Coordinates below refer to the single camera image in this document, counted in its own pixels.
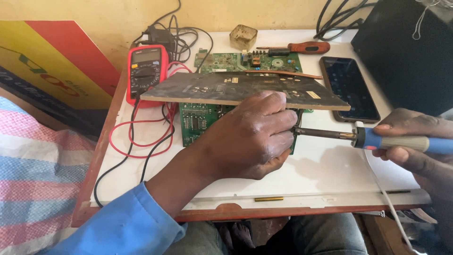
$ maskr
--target white charging cable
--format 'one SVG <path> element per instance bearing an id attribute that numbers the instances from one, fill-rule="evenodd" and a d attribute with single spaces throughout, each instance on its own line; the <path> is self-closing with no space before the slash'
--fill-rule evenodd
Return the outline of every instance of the white charging cable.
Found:
<path id="1" fill-rule="evenodd" d="M 361 121 L 356 121 L 355 125 L 358 128 L 363 128 L 364 127 L 363 122 L 361 122 Z M 396 211 L 395 211 L 395 208 L 393 207 L 392 201 L 390 201 L 389 195 L 382 188 L 381 183 L 379 182 L 379 179 L 377 178 L 377 175 L 374 173 L 373 169 L 371 168 L 370 161 L 368 160 L 368 155 L 366 154 L 366 150 L 362 150 L 362 151 L 363 151 L 363 157 L 365 158 L 365 161 L 366 161 L 366 166 L 368 167 L 368 170 L 370 170 L 371 175 L 373 176 L 373 179 L 374 179 L 376 185 L 378 186 L 378 188 L 381 190 L 382 194 L 384 195 L 384 198 L 386 199 L 387 204 L 390 207 L 390 212 L 392 213 L 392 215 L 393 215 L 393 217 L 394 217 L 394 219 L 396 221 L 396 224 L 398 225 L 398 228 L 399 228 L 399 230 L 400 230 L 400 232 L 401 232 L 401 234 L 403 236 L 404 241 L 406 242 L 407 246 L 409 247 L 409 249 L 411 251 L 415 252 L 418 255 L 422 255 L 423 253 L 419 253 L 418 251 L 414 250 L 414 248 L 412 247 L 412 244 L 410 243 L 409 238 L 407 238 L 407 235 L 404 232 L 403 226 L 401 225 L 400 218 L 396 214 Z"/>

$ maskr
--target blue sleeve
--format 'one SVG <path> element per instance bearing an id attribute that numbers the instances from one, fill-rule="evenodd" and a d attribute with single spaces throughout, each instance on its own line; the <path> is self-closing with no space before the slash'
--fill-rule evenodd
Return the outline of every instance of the blue sleeve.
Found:
<path id="1" fill-rule="evenodd" d="M 48 255 L 162 254 L 185 235 L 144 183 L 113 200 Z"/>

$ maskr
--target striped sack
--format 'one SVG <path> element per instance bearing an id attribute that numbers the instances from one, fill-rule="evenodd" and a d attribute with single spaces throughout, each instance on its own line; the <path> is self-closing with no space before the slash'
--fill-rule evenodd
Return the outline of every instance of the striped sack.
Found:
<path id="1" fill-rule="evenodd" d="M 96 144 L 2 97 L 0 118 L 0 255 L 34 254 L 67 232 Z"/>

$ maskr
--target jeans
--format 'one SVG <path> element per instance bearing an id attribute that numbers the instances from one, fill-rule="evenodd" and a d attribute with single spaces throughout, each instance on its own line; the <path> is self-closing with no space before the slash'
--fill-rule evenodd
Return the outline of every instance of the jeans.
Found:
<path id="1" fill-rule="evenodd" d="M 164 255 L 228 255 L 211 222 L 189 222 L 186 236 Z M 351 213 L 293 216 L 265 245 L 260 255 L 366 255 L 365 242 Z"/>

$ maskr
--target soldering iron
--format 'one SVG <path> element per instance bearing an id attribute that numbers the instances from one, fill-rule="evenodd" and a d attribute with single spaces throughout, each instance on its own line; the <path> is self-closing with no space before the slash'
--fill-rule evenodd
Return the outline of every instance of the soldering iron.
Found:
<path id="1" fill-rule="evenodd" d="M 404 146 L 420 152 L 453 154 L 452 139 L 430 138 L 426 136 L 383 137 L 376 134 L 370 127 L 357 127 L 351 133 L 294 127 L 293 133 L 295 135 L 351 140 L 353 147 L 367 150 Z"/>

